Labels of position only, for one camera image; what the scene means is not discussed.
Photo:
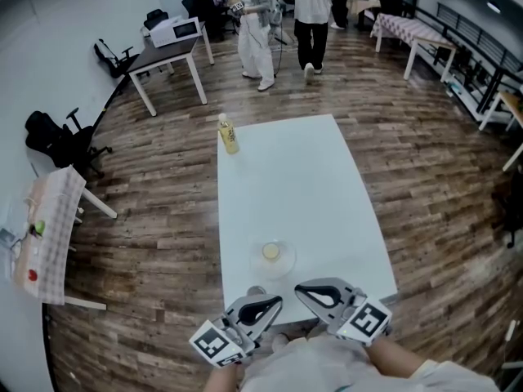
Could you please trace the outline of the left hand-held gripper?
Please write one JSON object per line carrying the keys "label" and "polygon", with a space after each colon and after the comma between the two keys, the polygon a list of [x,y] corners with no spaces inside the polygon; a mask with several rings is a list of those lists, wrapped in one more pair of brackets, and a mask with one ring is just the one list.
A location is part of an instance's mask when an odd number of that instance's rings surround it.
{"label": "left hand-held gripper", "polygon": [[244,296],[214,320],[206,320],[189,339],[194,350],[215,368],[247,358],[257,339],[279,316],[283,299],[272,294]]}

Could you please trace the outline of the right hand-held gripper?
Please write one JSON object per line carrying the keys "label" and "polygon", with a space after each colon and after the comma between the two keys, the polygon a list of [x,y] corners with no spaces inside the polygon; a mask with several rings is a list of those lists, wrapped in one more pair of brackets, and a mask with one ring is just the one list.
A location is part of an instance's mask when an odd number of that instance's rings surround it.
{"label": "right hand-held gripper", "polygon": [[[392,312],[381,301],[359,288],[351,291],[351,285],[340,278],[313,278],[299,283],[294,293],[339,339],[371,346],[391,323]],[[347,293],[339,311],[342,295]]]}

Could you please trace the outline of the clear glass plate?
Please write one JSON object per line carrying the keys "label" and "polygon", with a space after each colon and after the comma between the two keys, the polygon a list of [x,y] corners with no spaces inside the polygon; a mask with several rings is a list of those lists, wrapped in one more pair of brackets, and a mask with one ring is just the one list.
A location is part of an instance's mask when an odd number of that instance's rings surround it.
{"label": "clear glass plate", "polygon": [[[267,261],[262,255],[262,247],[266,243],[277,243],[281,255],[277,261]],[[254,243],[250,252],[250,270],[266,280],[278,280],[293,270],[296,263],[295,248],[282,240],[273,239],[266,242]]]}

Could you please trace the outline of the person's right forearm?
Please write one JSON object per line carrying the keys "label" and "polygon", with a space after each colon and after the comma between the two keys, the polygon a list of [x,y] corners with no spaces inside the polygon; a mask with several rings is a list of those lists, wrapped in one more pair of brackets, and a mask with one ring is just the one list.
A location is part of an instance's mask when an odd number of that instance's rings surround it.
{"label": "person's right forearm", "polygon": [[369,360],[384,376],[410,378],[426,361],[386,336],[365,348]]}

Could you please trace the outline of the person's left forearm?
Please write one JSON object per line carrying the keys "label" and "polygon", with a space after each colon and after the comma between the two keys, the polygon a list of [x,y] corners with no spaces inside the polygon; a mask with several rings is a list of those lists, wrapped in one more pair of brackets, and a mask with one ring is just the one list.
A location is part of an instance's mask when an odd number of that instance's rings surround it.
{"label": "person's left forearm", "polygon": [[238,392],[239,368],[237,364],[215,367],[208,378],[203,392]]}

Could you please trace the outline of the person's white top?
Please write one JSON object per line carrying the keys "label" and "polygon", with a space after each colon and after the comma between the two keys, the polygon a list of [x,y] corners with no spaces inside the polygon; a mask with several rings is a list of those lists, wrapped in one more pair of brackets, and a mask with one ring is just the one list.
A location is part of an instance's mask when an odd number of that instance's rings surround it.
{"label": "person's white top", "polygon": [[240,392],[499,392],[462,366],[424,359],[413,373],[381,374],[366,350],[329,335],[289,342],[245,371]]}

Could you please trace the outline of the yellow drink bottle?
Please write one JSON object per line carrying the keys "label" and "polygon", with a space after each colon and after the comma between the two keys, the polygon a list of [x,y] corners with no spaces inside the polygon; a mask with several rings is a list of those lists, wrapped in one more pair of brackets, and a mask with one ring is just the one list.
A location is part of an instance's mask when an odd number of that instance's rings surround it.
{"label": "yellow drink bottle", "polygon": [[225,113],[218,115],[218,131],[228,154],[239,152],[239,144],[235,134],[235,128]]}

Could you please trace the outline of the black office chair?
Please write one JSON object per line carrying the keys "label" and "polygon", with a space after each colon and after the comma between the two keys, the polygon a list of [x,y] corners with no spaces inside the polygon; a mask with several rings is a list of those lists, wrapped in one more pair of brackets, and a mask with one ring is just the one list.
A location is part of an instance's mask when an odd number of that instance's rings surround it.
{"label": "black office chair", "polygon": [[510,183],[510,190],[506,196],[494,192],[491,198],[502,208],[503,217],[499,218],[492,225],[492,229],[500,226],[505,232],[510,234],[510,241],[507,248],[511,249],[515,245],[516,232],[523,229],[523,165],[519,165],[514,171]]}
{"label": "black office chair", "polygon": [[109,146],[97,149],[92,145],[95,128],[81,127],[77,112],[78,108],[75,108],[66,116],[78,129],[73,133],[66,124],[58,126],[49,114],[33,111],[25,122],[25,145],[48,156],[58,168],[72,166],[79,173],[89,168],[103,178],[105,173],[98,170],[93,161],[103,153],[112,154],[113,149]]}
{"label": "black office chair", "polygon": [[138,54],[131,55],[130,51],[133,47],[129,47],[122,52],[122,57],[118,57],[101,38],[98,43],[93,45],[93,49],[97,59],[105,66],[110,77],[114,79],[125,76],[127,70],[139,56]]}

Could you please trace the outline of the checked cloth side table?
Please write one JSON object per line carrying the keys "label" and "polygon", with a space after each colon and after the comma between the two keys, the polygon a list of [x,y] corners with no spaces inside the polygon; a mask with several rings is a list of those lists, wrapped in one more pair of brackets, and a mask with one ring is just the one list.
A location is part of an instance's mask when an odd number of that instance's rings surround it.
{"label": "checked cloth side table", "polygon": [[[86,188],[85,179],[71,166],[35,180],[25,197],[25,204],[29,207],[25,218],[28,229],[17,242],[20,248],[15,253],[12,281],[43,304],[106,310],[104,303],[65,294],[67,258],[75,250],[70,239],[74,225],[81,222],[77,214],[83,198],[108,217],[118,217],[115,210]],[[36,221],[45,222],[43,235],[35,232]],[[29,281],[29,270],[37,272],[35,282]]]}

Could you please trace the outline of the wooden desk with white legs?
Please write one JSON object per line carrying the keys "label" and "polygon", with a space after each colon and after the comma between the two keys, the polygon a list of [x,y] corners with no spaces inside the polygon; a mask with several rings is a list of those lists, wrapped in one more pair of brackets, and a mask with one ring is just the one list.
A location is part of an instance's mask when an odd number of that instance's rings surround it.
{"label": "wooden desk with white legs", "polygon": [[[490,119],[492,115],[494,114],[494,111],[498,107],[498,105],[502,103],[506,105],[508,108],[509,113],[511,114],[512,118],[509,121],[506,130],[508,130],[513,123],[518,123],[520,128],[523,129],[523,99],[509,93],[507,91],[499,91],[496,96],[494,97],[494,101],[492,102],[489,110],[487,111],[486,115],[483,117],[483,120],[480,123],[479,131],[483,131],[486,127],[486,125],[490,122]],[[512,154],[512,156],[503,164],[503,172],[507,172],[509,168],[512,166],[512,164],[523,154],[523,142],[519,145],[519,147],[516,149],[516,151]]]}

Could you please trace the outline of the dark top white-leg table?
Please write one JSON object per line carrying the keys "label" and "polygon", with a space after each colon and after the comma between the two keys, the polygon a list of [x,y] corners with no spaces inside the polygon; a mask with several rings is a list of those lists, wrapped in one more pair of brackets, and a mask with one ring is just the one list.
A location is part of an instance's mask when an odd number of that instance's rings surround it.
{"label": "dark top white-leg table", "polygon": [[195,45],[199,38],[202,38],[208,55],[209,64],[215,65],[212,48],[208,39],[206,23],[204,21],[200,22],[197,17],[183,20],[177,22],[176,24],[170,20],[164,20],[150,31],[150,37],[152,38],[153,32],[156,29],[160,30],[161,24],[164,24],[167,26],[167,30],[172,31],[173,37],[176,38],[177,36],[174,33],[174,29],[182,28],[190,22],[194,23],[194,29],[196,33],[187,35],[182,40],[178,40],[177,42],[169,42],[167,38],[164,38],[164,45],[161,47],[156,47],[154,42],[152,44],[146,45],[144,51],[138,56],[136,61],[127,71],[127,74],[132,80],[136,90],[138,91],[142,101],[144,102],[152,117],[155,117],[157,112],[137,76],[142,73],[148,73],[152,69],[162,66],[167,66],[170,74],[173,74],[173,62],[184,60],[187,63],[190,69],[191,77],[199,94],[201,104],[206,105],[208,103],[208,99],[203,89],[203,84],[201,83],[199,77],[199,71],[197,70],[193,57]]}

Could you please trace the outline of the checked cloth long table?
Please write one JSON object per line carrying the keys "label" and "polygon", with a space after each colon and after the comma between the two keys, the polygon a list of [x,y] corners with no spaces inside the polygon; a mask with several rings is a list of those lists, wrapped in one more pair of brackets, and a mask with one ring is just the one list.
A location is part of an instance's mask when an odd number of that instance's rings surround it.
{"label": "checked cloth long table", "polygon": [[382,40],[384,38],[397,38],[410,46],[410,53],[407,65],[404,72],[404,80],[409,79],[409,75],[413,68],[413,62],[417,55],[418,45],[420,43],[431,44],[437,48],[445,48],[450,50],[449,59],[441,74],[440,81],[446,82],[450,67],[454,61],[457,47],[441,33],[429,25],[417,19],[410,19],[401,16],[394,16],[380,13],[374,22],[370,37],[377,39],[375,45],[375,52],[379,53],[381,50]]}

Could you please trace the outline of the white microwave oven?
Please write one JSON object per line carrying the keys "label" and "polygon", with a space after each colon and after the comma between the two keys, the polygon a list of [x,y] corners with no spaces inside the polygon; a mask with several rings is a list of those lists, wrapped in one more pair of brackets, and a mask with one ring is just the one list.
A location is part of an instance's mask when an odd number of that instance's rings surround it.
{"label": "white microwave oven", "polygon": [[202,35],[201,25],[197,17],[182,19],[180,16],[160,21],[150,31],[150,39],[154,47],[160,48]]}

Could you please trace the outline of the black metal railing shelf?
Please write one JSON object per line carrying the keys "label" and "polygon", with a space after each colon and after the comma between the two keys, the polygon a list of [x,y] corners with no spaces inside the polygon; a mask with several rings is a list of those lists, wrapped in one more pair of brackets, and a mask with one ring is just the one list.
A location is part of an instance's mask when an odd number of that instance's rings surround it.
{"label": "black metal railing shelf", "polygon": [[456,11],[439,3],[433,15],[420,7],[415,18],[431,26],[457,47],[445,80],[477,121],[492,107],[499,91],[514,96],[523,85],[523,61],[514,56],[498,40]]}

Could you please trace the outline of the beige cloth table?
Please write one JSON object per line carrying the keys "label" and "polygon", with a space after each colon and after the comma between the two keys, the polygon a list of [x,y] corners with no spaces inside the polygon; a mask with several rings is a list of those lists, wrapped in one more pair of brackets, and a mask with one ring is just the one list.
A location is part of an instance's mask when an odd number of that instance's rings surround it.
{"label": "beige cloth table", "polygon": [[357,17],[355,27],[364,30],[364,12],[374,8],[380,8],[381,2],[379,0],[347,0],[346,8],[352,16]]}

